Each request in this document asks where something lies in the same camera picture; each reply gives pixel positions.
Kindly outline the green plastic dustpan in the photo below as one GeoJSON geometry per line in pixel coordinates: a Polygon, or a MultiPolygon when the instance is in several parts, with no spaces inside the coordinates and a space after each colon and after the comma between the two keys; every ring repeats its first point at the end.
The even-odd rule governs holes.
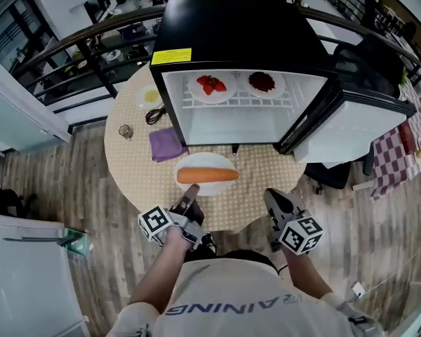
{"type": "Polygon", "coordinates": [[[65,228],[63,237],[58,242],[58,245],[66,248],[70,253],[84,258],[88,257],[90,244],[88,234],[85,232],[65,228]]]}

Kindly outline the black mini fridge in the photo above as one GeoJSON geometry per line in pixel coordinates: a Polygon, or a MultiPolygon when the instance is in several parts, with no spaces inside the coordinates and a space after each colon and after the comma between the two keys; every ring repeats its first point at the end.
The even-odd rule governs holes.
{"type": "Polygon", "coordinates": [[[150,70],[182,145],[271,145],[344,163],[416,113],[372,54],[332,53],[292,4],[170,0],[150,70]]]}

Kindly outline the black metal railing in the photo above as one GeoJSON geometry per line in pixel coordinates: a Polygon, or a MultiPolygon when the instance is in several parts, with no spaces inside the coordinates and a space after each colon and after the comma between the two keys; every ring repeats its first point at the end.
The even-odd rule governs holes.
{"type": "Polygon", "coordinates": [[[144,43],[154,49],[140,56],[156,66],[197,64],[205,67],[254,67],[328,76],[335,71],[333,56],[325,43],[336,46],[316,32],[312,22],[323,22],[362,36],[370,29],[313,8],[269,0],[170,0],[108,19],[59,41],[14,71],[20,78],[54,55],[77,47],[80,55],[39,77],[44,94],[59,93],[59,100],[90,91],[96,77],[108,95],[115,95],[107,68],[98,58],[110,51],[144,43]]]}

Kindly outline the black swivel chair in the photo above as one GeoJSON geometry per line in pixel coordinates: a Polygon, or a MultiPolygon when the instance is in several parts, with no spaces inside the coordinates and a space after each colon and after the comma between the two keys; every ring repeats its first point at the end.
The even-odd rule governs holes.
{"type": "Polygon", "coordinates": [[[0,188],[0,215],[27,218],[36,194],[31,194],[26,200],[13,190],[0,188]]]}

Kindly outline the white plate of strawberries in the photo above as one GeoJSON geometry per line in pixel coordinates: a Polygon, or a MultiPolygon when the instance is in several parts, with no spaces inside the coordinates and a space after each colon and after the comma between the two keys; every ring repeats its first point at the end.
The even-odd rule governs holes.
{"type": "Polygon", "coordinates": [[[236,93],[237,82],[231,72],[197,72],[189,78],[188,89],[193,99],[216,105],[236,93]]]}

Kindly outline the round table with dotted cloth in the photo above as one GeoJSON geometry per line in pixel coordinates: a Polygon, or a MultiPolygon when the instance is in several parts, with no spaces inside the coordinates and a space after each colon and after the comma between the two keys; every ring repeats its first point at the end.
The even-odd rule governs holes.
{"type": "MultiPolygon", "coordinates": [[[[149,133],[172,125],[164,116],[155,125],[145,121],[146,112],[137,104],[138,91],[154,80],[149,66],[141,67],[120,89],[105,128],[105,154],[109,171],[123,195],[141,212],[160,205],[169,207],[183,191],[173,179],[179,159],[157,163],[152,160],[149,133]],[[119,135],[128,124],[133,137],[119,135]]],[[[291,155],[280,155],[270,145],[243,145],[236,155],[229,146],[191,147],[191,153],[213,152],[228,158],[239,172],[239,179],[213,197],[199,197],[205,230],[240,232],[266,214],[263,194],[273,187],[289,193],[305,171],[291,155]]]]}

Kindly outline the red checked tablecloth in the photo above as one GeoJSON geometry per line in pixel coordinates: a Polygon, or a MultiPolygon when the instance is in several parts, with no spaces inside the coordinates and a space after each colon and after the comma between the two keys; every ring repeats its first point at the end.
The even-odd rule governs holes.
{"type": "Polygon", "coordinates": [[[421,173],[421,102],[412,84],[407,81],[400,87],[402,102],[414,104],[417,112],[408,123],[413,132],[417,150],[405,155],[398,127],[373,141],[373,191],[370,198],[379,200],[402,183],[421,173]]]}

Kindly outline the frosted glass partition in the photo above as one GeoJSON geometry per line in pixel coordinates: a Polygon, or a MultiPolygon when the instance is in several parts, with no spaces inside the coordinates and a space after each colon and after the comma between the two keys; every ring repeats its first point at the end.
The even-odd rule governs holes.
{"type": "Polygon", "coordinates": [[[0,156],[68,142],[68,128],[0,64],[0,156]]]}

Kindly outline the small plate with yellow food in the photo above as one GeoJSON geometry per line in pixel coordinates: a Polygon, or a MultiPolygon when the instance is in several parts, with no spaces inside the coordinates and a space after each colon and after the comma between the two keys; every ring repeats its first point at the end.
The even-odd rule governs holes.
{"type": "Polygon", "coordinates": [[[162,103],[161,95],[154,84],[141,88],[137,93],[136,100],[141,110],[151,110],[162,103]]]}

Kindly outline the person's right forearm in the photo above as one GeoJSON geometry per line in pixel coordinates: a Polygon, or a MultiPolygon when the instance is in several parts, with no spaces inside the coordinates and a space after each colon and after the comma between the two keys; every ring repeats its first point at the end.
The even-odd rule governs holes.
{"type": "Polygon", "coordinates": [[[282,247],[282,251],[295,288],[317,299],[322,299],[326,294],[333,292],[307,254],[295,255],[286,247],[282,247]]]}

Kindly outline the red bottle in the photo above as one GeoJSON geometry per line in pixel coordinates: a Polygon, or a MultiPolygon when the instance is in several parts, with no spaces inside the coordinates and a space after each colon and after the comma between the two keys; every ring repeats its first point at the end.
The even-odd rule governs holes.
{"type": "Polygon", "coordinates": [[[399,125],[398,130],[405,155],[414,154],[417,150],[417,145],[408,121],[399,125]]]}

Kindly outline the purple cloth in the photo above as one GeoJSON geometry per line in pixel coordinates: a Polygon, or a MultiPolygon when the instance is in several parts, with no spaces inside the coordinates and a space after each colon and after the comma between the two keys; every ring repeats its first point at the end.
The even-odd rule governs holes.
{"type": "Polygon", "coordinates": [[[189,152],[188,148],[181,144],[173,127],[152,131],[148,137],[152,160],[155,162],[174,159],[189,152]]]}

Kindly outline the orange carrot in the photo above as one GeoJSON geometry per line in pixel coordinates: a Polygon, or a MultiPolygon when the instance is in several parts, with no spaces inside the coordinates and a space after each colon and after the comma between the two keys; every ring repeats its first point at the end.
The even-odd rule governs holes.
{"type": "Polygon", "coordinates": [[[183,184],[200,184],[233,181],[239,173],[227,168],[184,167],[177,172],[177,181],[183,184]]]}

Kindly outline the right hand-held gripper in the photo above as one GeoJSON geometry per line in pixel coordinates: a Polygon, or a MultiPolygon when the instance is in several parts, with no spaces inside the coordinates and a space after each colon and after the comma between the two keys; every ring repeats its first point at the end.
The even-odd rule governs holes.
{"type": "Polygon", "coordinates": [[[282,247],[295,255],[308,254],[320,242],[323,228],[288,194],[278,189],[266,189],[264,202],[273,219],[270,246],[273,252],[282,247]]]}

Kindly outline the white plate of dark berries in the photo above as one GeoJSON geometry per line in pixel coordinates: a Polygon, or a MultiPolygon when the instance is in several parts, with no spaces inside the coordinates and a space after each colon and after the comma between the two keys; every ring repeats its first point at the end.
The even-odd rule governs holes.
{"type": "Polygon", "coordinates": [[[265,100],[280,98],[286,91],[286,83],[278,72],[249,72],[244,80],[245,89],[265,100]]]}

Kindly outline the person's white shirt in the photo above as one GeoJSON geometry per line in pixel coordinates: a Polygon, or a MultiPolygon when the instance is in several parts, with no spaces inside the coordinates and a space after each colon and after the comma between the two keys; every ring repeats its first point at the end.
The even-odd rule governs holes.
{"type": "Polygon", "coordinates": [[[165,312],[125,307],[107,337],[384,337],[380,324],[327,293],[312,298],[263,263],[185,263],[165,312]]]}

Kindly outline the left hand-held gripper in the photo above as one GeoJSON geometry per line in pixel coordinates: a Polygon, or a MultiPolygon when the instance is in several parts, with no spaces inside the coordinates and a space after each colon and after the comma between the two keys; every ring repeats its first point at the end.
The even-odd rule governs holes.
{"type": "Polygon", "coordinates": [[[181,200],[170,210],[162,206],[155,206],[147,212],[138,215],[138,225],[147,241],[164,246],[167,229],[171,226],[182,231],[182,238],[192,243],[192,250],[196,250],[204,238],[204,231],[196,220],[186,216],[193,211],[195,199],[199,192],[199,185],[192,184],[183,194],[181,200]]]}

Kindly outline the person's left forearm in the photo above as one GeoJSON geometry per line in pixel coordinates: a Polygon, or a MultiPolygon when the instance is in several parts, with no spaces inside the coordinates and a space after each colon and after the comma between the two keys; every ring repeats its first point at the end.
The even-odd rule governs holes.
{"type": "Polygon", "coordinates": [[[147,303],[162,314],[168,307],[190,246],[191,243],[183,238],[180,227],[168,227],[164,246],[134,288],[128,304],[147,303]]]}

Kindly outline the black and white sneaker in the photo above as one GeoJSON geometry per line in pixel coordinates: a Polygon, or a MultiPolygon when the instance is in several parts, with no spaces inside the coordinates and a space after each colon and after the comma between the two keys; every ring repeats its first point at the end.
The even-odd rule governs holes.
{"type": "Polygon", "coordinates": [[[207,233],[202,237],[201,243],[196,249],[196,252],[203,258],[214,258],[218,255],[217,244],[215,243],[211,233],[207,233]]]}

